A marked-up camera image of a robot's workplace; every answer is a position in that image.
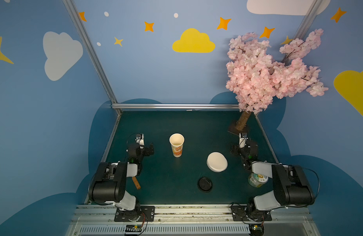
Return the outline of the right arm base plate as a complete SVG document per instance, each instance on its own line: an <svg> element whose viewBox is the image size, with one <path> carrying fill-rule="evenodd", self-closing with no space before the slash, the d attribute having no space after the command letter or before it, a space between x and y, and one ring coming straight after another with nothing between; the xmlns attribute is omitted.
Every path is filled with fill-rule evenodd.
<svg viewBox="0 0 363 236"><path fill-rule="evenodd" d="M256 223L272 221L270 211L260 211L251 206L231 205L230 210L234 221L251 221Z"/></svg>

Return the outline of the paper milk tea cup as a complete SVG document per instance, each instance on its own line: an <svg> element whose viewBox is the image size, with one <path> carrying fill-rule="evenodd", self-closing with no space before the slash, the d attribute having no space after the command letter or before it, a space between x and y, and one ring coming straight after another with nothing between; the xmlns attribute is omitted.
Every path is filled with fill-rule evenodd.
<svg viewBox="0 0 363 236"><path fill-rule="evenodd" d="M184 136L179 133L175 133L170 136L169 142L174 157L176 158L181 157L183 152L184 141L185 141Z"/></svg>

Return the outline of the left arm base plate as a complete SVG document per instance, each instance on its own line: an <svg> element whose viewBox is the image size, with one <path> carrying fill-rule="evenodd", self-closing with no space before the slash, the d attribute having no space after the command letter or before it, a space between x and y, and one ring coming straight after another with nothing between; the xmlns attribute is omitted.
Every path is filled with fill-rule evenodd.
<svg viewBox="0 0 363 236"><path fill-rule="evenodd" d="M134 210L121 210L117 208L114 221L115 222L153 222L155 217L155 206L136 207Z"/></svg>

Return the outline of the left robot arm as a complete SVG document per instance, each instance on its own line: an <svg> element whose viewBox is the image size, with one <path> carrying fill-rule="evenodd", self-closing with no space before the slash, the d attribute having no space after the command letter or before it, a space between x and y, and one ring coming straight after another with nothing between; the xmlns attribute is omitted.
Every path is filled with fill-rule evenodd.
<svg viewBox="0 0 363 236"><path fill-rule="evenodd" d="M139 201L126 191L126 181L141 174L144 157L154 152L154 144L147 147L139 143L130 144L128 161L100 163L89 185L89 199L99 205L112 204L120 211L139 213Z"/></svg>

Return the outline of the black plastic cup lid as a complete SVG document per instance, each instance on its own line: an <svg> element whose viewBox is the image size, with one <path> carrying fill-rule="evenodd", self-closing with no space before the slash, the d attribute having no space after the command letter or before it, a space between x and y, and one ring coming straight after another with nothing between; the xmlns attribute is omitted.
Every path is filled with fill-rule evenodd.
<svg viewBox="0 0 363 236"><path fill-rule="evenodd" d="M197 183L198 189L204 193L208 193L213 188L212 181L207 177L201 177Z"/></svg>

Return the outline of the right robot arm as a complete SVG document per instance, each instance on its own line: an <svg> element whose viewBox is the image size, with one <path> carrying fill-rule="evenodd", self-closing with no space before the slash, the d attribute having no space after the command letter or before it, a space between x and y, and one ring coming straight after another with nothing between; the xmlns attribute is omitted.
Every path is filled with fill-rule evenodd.
<svg viewBox="0 0 363 236"><path fill-rule="evenodd" d="M316 194L301 166L269 163L258 159L256 142L242 139L231 146L231 153L240 157L245 170L250 171L250 182L272 181L272 190L249 200L247 209L253 213L269 212L281 207L306 207L315 202Z"/></svg>

